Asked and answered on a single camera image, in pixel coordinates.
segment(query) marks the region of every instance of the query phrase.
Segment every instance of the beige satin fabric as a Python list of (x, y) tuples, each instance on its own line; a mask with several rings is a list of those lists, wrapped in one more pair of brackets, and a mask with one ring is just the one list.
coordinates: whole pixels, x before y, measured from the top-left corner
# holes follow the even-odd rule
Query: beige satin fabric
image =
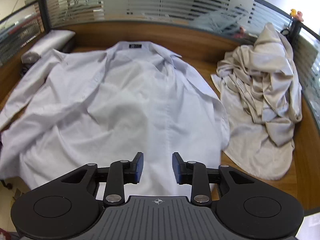
[[(266, 24), (254, 46), (243, 45), (225, 54), (212, 80), (221, 90), (221, 101), (232, 124), (226, 154), (255, 176), (279, 179), (289, 169), (294, 124), (302, 119), (301, 86), (287, 39), (271, 23)], [(263, 126), (258, 132), (257, 124)]]

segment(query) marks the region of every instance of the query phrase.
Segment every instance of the floor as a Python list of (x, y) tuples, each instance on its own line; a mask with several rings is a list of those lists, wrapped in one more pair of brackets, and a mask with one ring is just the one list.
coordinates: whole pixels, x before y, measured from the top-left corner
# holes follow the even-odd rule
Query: floor
[[(74, 52), (85, 52), (85, 51), (99, 50), (99, 49), (104, 49), (104, 48), (79, 47), (79, 48), (76, 48), (74, 50)], [(198, 70), (198, 72), (206, 80), (206, 82), (216, 92), (216, 94), (218, 96), (220, 96), (220, 93), (214, 87), (212, 80), (211, 80), (211, 76), (210, 76), (212, 73), (216, 72), (216, 68), (217, 68), (216, 64), (203, 62), (203, 61), (199, 61), (199, 60), (194, 60), (194, 59), (189, 59), (189, 58), (183, 58), (183, 60), (188, 62), (194, 68), (196, 68)], [(8, 97), (9, 97), (9, 95), (2, 102), (0, 102), (0, 110), (3, 108)], [(221, 163), (228, 164), (230, 166), (233, 166), (233, 167), (241, 170), (223, 152), (221, 155)], [(12, 182), (13, 190), (8, 190), (7, 188), (4, 188), (2, 185), (0, 185), (0, 228), (7, 230), (7, 231), (15, 231), (14, 225), (12, 224), (12, 221), (10, 218), (10, 209), (11, 209), (11, 206), (14, 202), (14, 198), (13, 198), (14, 193), (16, 192), (17, 188), (21, 192), (25, 193), (28, 191), (28, 187), (24, 184), (24, 182), (20, 178), (7, 180), (7, 182)], [(292, 164), (291, 164), (289, 171), (281, 180), (265, 181), (265, 182), (276, 187), (276, 188), (279, 188), (279, 189), (283, 190), (284, 192), (289, 193), (290, 195), (297, 198), (298, 189), (297, 189), (297, 178), (296, 178), (296, 169), (295, 169), (294, 160), (292, 161)], [(216, 188), (212, 192), (212, 198), (214, 200), (219, 199)]]

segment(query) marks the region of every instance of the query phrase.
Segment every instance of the silver screw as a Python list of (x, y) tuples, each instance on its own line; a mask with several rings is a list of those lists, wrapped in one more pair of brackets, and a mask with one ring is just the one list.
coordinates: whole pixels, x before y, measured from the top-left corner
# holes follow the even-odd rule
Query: silver screw
[(210, 200), (210, 198), (206, 195), (196, 195), (193, 199), (199, 203), (205, 203)]
[(109, 202), (119, 202), (121, 200), (121, 196), (117, 195), (117, 194), (111, 194), (111, 195), (108, 195), (106, 196), (106, 201), (109, 201)]

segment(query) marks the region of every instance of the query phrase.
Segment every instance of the white dress shirt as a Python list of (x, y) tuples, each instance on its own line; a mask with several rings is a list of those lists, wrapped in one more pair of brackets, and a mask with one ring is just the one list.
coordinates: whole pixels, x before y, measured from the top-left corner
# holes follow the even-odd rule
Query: white dress shirt
[[(86, 163), (108, 167), (144, 153), (138, 185), (125, 195), (190, 195), (176, 183), (172, 153), (217, 168), (228, 145), (226, 111), (201, 75), (151, 42), (105, 51), (51, 50), (22, 78), (0, 113), (0, 178), (33, 189)], [(97, 198), (103, 196), (103, 188)]]

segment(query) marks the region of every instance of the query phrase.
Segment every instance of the red object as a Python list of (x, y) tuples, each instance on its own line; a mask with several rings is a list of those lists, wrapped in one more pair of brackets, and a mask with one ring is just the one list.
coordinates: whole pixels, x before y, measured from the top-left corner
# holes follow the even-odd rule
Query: red object
[(0, 228), (0, 240), (11, 240), (10, 234), (1, 228)]

